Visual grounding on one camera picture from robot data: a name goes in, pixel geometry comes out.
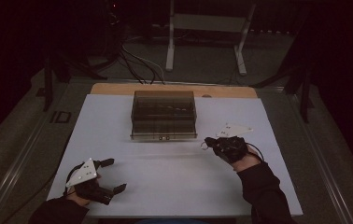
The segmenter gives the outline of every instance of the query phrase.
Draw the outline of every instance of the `white paper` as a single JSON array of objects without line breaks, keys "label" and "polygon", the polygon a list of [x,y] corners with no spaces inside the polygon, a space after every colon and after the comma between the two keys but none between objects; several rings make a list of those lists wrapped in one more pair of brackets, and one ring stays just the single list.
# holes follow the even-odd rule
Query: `white paper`
[{"label": "white paper", "polygon": [[241,181],[233,168],[202,150],[225,123],[243,124],[244,134],[261,150],[287,196],[291,213],[302,208],[260,99],[195,98],[197,139],[137,142],[130,138],[133,96],[88,95],[64,153],[49,199],[60,197],[70,170],[92,158],[115,159],[99,168],[102,188],[126,183],[110,205],[91,203],[92,217],[237,217],[250,215]]}]

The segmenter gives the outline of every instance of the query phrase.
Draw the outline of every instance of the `dark background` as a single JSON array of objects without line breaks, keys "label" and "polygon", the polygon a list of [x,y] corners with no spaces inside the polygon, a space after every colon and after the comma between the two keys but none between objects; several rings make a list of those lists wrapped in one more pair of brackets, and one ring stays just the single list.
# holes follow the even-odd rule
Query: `dark background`
[{"label": "dark background", "polygon": [[[43,68],[42,49],[48,39],[43,35],[44,28],[54,27],[54,21],[63,21],[59,22],[58,31],[70,31],[69,22],[74,21],[64,13],[70,9],[67,2],[0,1],[0,123],[30,89],[30,78]],[[164,2],[120,1],[115,13],[139,33],[150,37],[152,23],[167,23],[169,6]],[[258,4],[251,32],[279,31],[295,35],[300,30],[283,66],[313,64],[312,82],[318,86],[353,153],[353,2],[268,2]],[[195,5],[187,5],[181,1],[176,6],[186,11],[197,10]],[[215,4],[207,7],[206,12],[224,14],[220,8]],[[238,10],[229,13],[234,16]],[[83,35],[92,34],[84,32],[92,26],[82,27]]]}]

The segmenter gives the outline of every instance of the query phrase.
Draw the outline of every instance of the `sleeve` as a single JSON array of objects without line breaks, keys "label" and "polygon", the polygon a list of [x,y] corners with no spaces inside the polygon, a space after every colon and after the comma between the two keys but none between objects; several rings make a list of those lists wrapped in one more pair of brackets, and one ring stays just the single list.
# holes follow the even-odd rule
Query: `sleeve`
[{"label": "sleeve", "polygon": [[279,179],[266,162],[237,173],[243,184],[243,197],[252,204],[252,218],[259,223],[293,224],[287,198]]},{"label": "sleeve", "polygon": [[31,215],[30,224],[64,224],[81,223],[86,216],[88,208],[82,207],[64,197],[51,199],[42,203]]}]

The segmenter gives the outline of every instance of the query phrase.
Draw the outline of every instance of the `person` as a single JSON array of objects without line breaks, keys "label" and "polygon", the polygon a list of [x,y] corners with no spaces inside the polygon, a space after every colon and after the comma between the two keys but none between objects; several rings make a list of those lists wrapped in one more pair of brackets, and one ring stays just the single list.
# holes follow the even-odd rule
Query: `person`
[{"label": "person", "polygon": [[[249,145],[247,150],[249,153],[242,159],[231,162],[230,165],[244,186],[243,198],[252,205],[252,222],[295,224],[290,215],[287,198],[279,187],[279,179],[273,174],[267,162],[262,161]],[[226,153],[223,156],[227,158],[230,155]],[[81,223],[89,211],[85,205],[90,200],[78,197],[73,188],[68,192],[66,196],[42,203],[32,214],[29,223]]]}]

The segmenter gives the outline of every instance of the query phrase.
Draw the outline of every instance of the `glove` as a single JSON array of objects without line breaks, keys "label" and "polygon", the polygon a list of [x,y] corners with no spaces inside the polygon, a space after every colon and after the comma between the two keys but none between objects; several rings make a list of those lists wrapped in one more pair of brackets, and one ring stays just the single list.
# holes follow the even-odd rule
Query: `glove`
[{"label": "glove", "polygon": [[240,161],[248,153],[247,143],[242,137],[231,137],[231,138],[210,138],[205,139],[205,143],[208,147],[212,147],[215,155],[229,164]]}]

